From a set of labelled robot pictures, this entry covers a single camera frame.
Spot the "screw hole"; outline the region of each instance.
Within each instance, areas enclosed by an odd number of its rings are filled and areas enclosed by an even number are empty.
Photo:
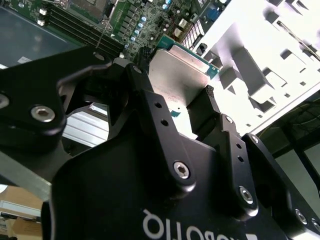
[[[166,127],[169,126],[169,123],[168,123],[166,120],[164,120],[164,119],[161,120],[161,123],[162,123],[162,125],[164,125],[164,126],[166,126]]]
[[[97,52],[94,52],[93,55],[94,55],[97,59],[99,59],[99,60],[101,60],[101,61],[104,61],[104,60],[105,60],[105,57],[102,56],[101,54],[97,53]]]
[[[238,156],[238,160],[242,163],[245,161],[241,156]]]
[[[184,174],[186,172],[185,168],[182,166],[178,166],[178,170],[180,173]]]
[[[155,102],[154,105],[155,105],[158,109],[161,109],[161,108],[162,108],[162,105],[161,105],[159,102]]]
[[[46,117],[46,116],[49,115],[49,113],[46,110],[43,110],[43,109],[39,110],[37,113],[41,117]]]

